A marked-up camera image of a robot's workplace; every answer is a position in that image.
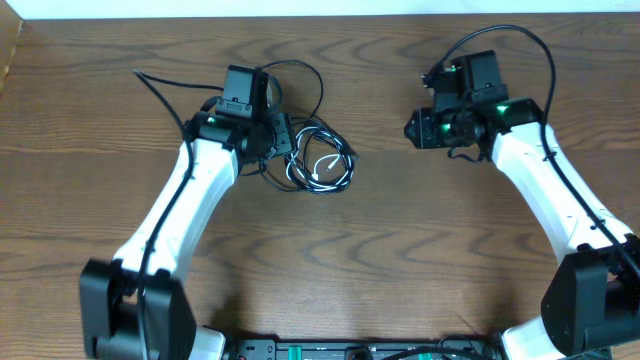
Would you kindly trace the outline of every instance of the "white wall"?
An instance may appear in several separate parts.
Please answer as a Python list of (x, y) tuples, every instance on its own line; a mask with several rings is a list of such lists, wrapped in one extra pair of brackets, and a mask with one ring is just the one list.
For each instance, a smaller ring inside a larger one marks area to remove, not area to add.
[(7, 2), (23, 19), (640, 11), (640, 0), (7, 0)]

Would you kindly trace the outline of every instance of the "wooden table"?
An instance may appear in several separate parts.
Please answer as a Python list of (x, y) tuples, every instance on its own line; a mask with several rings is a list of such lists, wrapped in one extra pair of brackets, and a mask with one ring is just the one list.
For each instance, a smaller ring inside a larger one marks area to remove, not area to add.
[[(609, 209), (640, 230), (635, 14), (27, 22), (0, 100), (0, 357), (84, 357), (80, 271), (113, 256), (173, 169), (178, 131), (133, 68), (222, 85), (231, 63), (307, 61), (325, 80), (321, 116), (361, 156), (352, 187), (335, 196), (238, 180), (193, 259), (186, 288), (199, 324), (401, 339), (487, 334), (536, 316), (556, 262), (520, 194), (491, 164), (417, 151), (402, 134), (428, 102), (420, 74), (496, 23), (548, 43), (559, 141)], [(536, 45), (497, 32), (464, 46), (487, 49), (510, 94), (542, 106), (549, 70)], [(311, 73), (272, 74), (290, 110), (311, 110)], [(211, 95), (161, 91), (185, 119)], [(640, 347), (616, 354), (636, 358)]]

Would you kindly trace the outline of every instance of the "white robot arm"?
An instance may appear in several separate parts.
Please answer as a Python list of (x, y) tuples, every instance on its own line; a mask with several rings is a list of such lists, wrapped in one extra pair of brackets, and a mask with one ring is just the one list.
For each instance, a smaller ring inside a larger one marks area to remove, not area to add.
[[(140, 269), (149, 235), (189, 166), (187, 146), (182, 144), (176, 167), (142, 225), (116, 252), (113, 259), (121, 260), (124, 270), (137, 272)], [(213, 209), (238, 176), (235, 150), (224, 149), (221, 143), (204, 139), (196, 139), (191, 146), (195, 156), (191, 181), (165, 220), (147, 267), (149, 275), (164, 269), (183, 283), (191, 266), (193, 251)]]
[[(592, 248), (611, 246), (609, 240), (585, 214), (574, 196), (567, 190), (548, 161), (540, 143), (540, 124), (516, 126), (507, 134), (499, 134), (493, 147), (493, 162), (518, 188), (542, 225), (560, 264), (579, 245)], [(616, 219), (596, 198), (587, 184), (569, 163), (553, 134), (546, 126), (547, 141), (556, 153), (556, 161), (589, 206), (596, 211), (616, 238), (624, 243), (631, 229)], [(504, 332), (502, 343), (509, 359), (557, 360), (565, 355), (556, 350), (545, 330), (542, 318), (537, 318)]]

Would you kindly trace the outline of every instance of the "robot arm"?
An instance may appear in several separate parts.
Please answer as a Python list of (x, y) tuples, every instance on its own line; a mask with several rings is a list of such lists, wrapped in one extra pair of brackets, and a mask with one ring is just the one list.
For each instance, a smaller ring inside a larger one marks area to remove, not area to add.
[(423, 79), (434, 89), (434, 106), (416, 111), (405, 135), (417, 148), (477, 144), (480, 158), (493, 161), (522, 193), (558, 260), (541, 316), (503, 334), (506, 356), (556, 360), (640, 338), (639, 279), (548, 161), (541, 126), (560, 170), (635, 262), (640, 242), (571, 166), (535, 102), (509, 99), (495, 53), (453, 59), (451, 68)]
[[(140, 269), (149, 234), (189, 165), (187, 146), (182, 144), (176, 167), (142, 225), (116, 252), (113, 259), (122, 262), (123, 270), (137, 272)], [(190, 146), (195, 156), (193, 176), (165, 220), (147, 268), (149, 275), (164, 269), (182, 283), (186, 281), (191, 257), (213, 209), (238, 175), (235, 150), (224, 149), (221, 143), (204, 139), (196, 139)]]
[[(562, 263), (565, 255), (576, 253), (578, 246), (583, 244), (588, 244), (593, 249), (610, 247), (611, 243), (600, 231), (593, 229), (591, 219), (560, 181), (549, 162), (544, 160), (539, 129), (540, 124), (530, 123), (516, 126), (507, 134), (499, 134), (494, 143), (492, 161), (511, 179), (529, 204), (551, 242), (558, 264)], [(591, 192), (565, 157), (548, 125), (546, 133), (549, 146), (556, 153), (556, 161), (563, 172), (598, 217), (606, 220), (607, 227), (616, 238), (621, 243), (626, 242), (625, 235), (632, 233), (631, 229), (616, 219)], [(601, 280), (603, 281), (600, 283), (604, 284), (606, 277)], [(567, 286), (565, 290), (567, 297), (571, 297), (570, 287)], [(595, 297), (602, 295), (606, 295), (606, 290), (595, 294)], [(604, 310), (604, 307), (585, 310), (597, 313)], [(594, 340), (585, 339), (577, 348), (582, 349), (583, 345)], [(541, 316), (505, 331), (502, 344), (509, 359), (556, 360), (565, 357), (550, 339)]]
[[(207, 101), (185, 126), (185, 133), (194, 140), (180, 148), (176, 167), (140, 228), (111, 263), (92, 259), (85, 266), (80, 305), (89, 357), (142, 359), (141, 343), (151, 359), (218, 360), (222, 356), (224, 335), (196, 327), (183, 283), (215, 206), (243, 164), (297, 149), (290, 116), (269, 109), (268, 81), (269, 75), (261, 69), (229, 67), (223, 96)], [(215, 113), (210, 113), (214, 105)], [(141, 269), (152, 229), (191, 165), (188, 146), (194, 155), (192, 176), (161, 224), (147, 268)], [(126, 300), (140, 284), (137, 280), (143, 270), (144, 307)], [(139, 333), (140, 319), (146, 322), (146, 341)]]
[[(556, 161), (598, 217), (606, 221), (611, 232), (623, 243), (631, 229), (620, 222), (591, 192), (560, 149), (550, 125), (547, 141), (556, 153)], [(567, 190), (548, 161), (540, 144), (540, 124), (529, 123), (498, 134), (493, 145), (492, 161), (511, 179), (544, 229), (558, 260), (575, 253), (584, 243), (594, 249), (611, 246), (597, 229), (573, 195)]]

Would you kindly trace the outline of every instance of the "black joint housing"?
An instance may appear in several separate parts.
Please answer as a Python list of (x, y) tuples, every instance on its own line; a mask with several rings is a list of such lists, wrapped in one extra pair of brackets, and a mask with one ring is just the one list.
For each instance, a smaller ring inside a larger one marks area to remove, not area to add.
[[(119, 262), (89, 260), (80, 275), (80, 309), (87, 356), (98, 359), (140, 359), (138, 306), (124, 301), (133, 294), (136, 274)], [(145, 319), (153, 359), (187, 359), (196, 322), (179, 281), (166, 271), (146, 278)]]
[(235, 150), (239, 169), (295, 152), (291, 117), (269, 108), (268, 87), (269, 74), (260, 68), (230, 65), (224, 93), (202, 106), (188, 122), (187, 132)]
[(438, 65), (422, 81), (433, 88), (433, 107), (415, 111), (404, 128), (419, 149), (478, 144), (481, 157), (491, 160), (498, 134), (542, 118), (530, 98), (509, 99), (494, 51), (455, 58), (450, 68)]
[[(632, 235), (622, 245), (635, 260), (636, 239)], [(553, 345), (572, 356), (640, 339), (638, 279), (613, 246), (578, 250), (564, 257), (542, 299), (542, 321)]]

